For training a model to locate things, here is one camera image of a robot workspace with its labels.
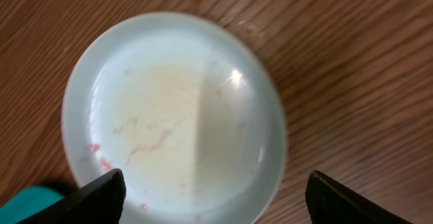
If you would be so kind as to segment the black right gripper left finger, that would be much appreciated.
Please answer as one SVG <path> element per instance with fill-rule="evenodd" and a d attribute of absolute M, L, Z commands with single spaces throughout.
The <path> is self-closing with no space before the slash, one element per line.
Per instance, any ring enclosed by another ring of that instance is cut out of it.
<path fill-rule="evenodd" d="M 122 171 L 113 169 L 20 223 L 118 224 L 126 192 Z"/>

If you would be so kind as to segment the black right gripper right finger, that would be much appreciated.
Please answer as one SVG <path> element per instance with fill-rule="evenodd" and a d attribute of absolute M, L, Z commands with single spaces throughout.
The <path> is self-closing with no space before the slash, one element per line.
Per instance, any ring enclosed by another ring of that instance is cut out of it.
<path fill-rule="evenodd" d="M 313 171 L 305 191 L 313 224 L 410 224 L 320 171 Z"/>

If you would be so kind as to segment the light blue plate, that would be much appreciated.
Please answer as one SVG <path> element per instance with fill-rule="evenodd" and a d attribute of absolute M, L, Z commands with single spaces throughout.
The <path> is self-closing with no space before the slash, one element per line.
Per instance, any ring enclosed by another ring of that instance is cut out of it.
<path fill-rule="evenodd" d="M 88 46 L 62 139 L 79 186 L 122 171 L 121 223 L 255 223 L 286 165 L 285 115 L 259 59 L 175 12 L 135 16 Z"/>

